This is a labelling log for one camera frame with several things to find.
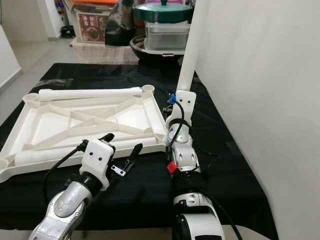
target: white plastic tray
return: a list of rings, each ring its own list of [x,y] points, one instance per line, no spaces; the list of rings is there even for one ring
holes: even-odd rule
[[[23,100],[24,108],[0,152],[0,183],[13,175],[50,169],[83,139],[107,133],[115,135],[114,158],[127,157],[141,142],[141,154],[165,151],[165,121],[151,90],[53,101],[39,101],[38,94],[31,93]],[[78,152],[61,166],[80,164],[82,156]]]

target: black cable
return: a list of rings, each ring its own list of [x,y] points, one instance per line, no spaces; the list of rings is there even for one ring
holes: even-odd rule
[[[211,156],[211,157],[218,157],[218,155],[216,155],[216,154],[214,154],[214,153],[211,153],[211,152],[208,152],[208,151],[206,151],[206,150],[201,149],[200,147],[198,147],[198,146],[195,144],[195,142],[193,142],[192,145],[193,145],[196,149],[198,149],[200,152],[202,152],[202,153],[204,153],[204,154],[207,154],[207,155],[209,155],[209,156]]]
[[[225,217],[228,219],[236,237],[238,238],[238,240],[243,240],[236,224],[234,223],[234,221],[232,220],[231,216],[229,215],[229,213],[221,206],[221,204],[213,197],[210,196],[208,193],[206,193],[205,191],[201,192],[203,195],[205,195],[208,199],[211,200],[211,202],[215,203],[224,213]]]
[[[70,158],[73,154],[75,154],[80,150],[81,150],[81,146],[77,146],[74,150],[68,153],[64,158],[58,161],[44,176],[42,191],[43,191],[43,197],[46,205],[49,204],[47,185],[48,185],[48,180],[51,173],[53,172],[53,170],[57,169],[62,163],[64,163],[68,158]]]
[[[220,158],[220,156],[215,157],[215,158],[205,167],[205,169],[203,170],[203,174],[204,174],[204,175],[208,175],[208,174],[207,174],[207,171],[208,171],[209,168],[212,166],[212,164],[214,164],[214,162],[215,162],[217,159],[219,159],[219,158]]]
[[[189,175],[187,175],[187,180],[192,184],[191,180],[188,179]],[[224,213],[225,217],[227,218],[227,220],[229,221],[229,224],[231,225],[236,237],[238,238],[238,240],[243,240],[239,230],[237,229],[236,224],[234,223],[234,221],[232,220],[231,216],[229,215],[229,213],[221,206],[221,204],[210,194],[208,194],[208,192],[206,192],[202,187],[199,186],[195,186],[195,189],[201,193],[202,195],[206,196],[211,202],[215,203]]]
[[[192,169],[192,170],[190,170],[190,171],[187,171],[185,175],[189,177],[189,176],[190,176],[195,170],[197,170],[198,168],[200,168],[200,166],[196,166],[194,169]]]
[[[185,119],[185,111],[184,111],[183,107],[181,106],[181,104],[177,100],[174,99],[173,101],[179,106],[179,108],[181,110],[181,122],[180,122],[180,124],[179,124],[179,126],[178,126],[178,128],[177,128],[177,130],[176,130],[176,132],[175,132],[170,144],[169,144],[169,148],[171,148],[172,144],[174,144],[174,142],[175,142],[175,140],[176,140],[176,138],[177,138],[177,136],[178,136],[178,134],[179,134],[179,132],[180,132],[180,130],[182,128],[183,121]]]
[[[65,1],[65,0],[62,0],[62,1],[63,1],[63,5],[66,7],[66,9],[69,10],[69,6],[68,6],[68,4],[66,3],[66,1]]]

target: black bowl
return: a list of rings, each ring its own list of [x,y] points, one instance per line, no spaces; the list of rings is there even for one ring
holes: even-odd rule
[[[170,65],[177,64],[178,60],[183,55],[174,55],[171,53],[164,54],[151,54],[147,53],[145,50],[144,44],[145,37],[140,35],[131,39],[129,45],[132,48],[134,54],[140,59],[139,62],[142,62],[147,65]]]

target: green pot lid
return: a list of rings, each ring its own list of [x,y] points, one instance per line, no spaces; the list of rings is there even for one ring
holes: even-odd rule
[[[193,8],[179,3],[148,3],[137,5],[134,14],[137,19],[153,23],[179,23],[190,20]]]

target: white wall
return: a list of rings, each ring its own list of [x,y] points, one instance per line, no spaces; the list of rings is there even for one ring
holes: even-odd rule
[[[3,29],[9,41],[47,41],[37,0],[2,0]]]
[[[319,9],[319,0],[212,0],[196,67],[280,240],[320,236]]]
[[[63,26],[61,17],[57,12],[54,0],[37,0],[41,19],[48,38],[58,38]]]
[[[0,87],[20,70],[21,67],[0,25]]]

